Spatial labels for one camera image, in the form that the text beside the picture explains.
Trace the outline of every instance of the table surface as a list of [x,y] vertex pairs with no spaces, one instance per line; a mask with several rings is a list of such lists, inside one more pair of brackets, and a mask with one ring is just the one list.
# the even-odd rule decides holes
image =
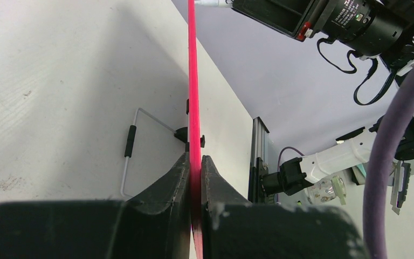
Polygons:
[[[120,198],[136,109],[187,125],[187,37],[170,0],[0,1],[0,201]],[[202,152],[246,196],[252,119],[198,66]]]

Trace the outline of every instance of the purple hose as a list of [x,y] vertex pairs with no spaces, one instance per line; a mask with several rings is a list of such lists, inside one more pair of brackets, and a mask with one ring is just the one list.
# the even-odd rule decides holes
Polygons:
[[375,138],[363,202],[364,241],[372,258],[387,258],[385,204],[387,181],[397,146],[414,114],[414,68],[393,98]]

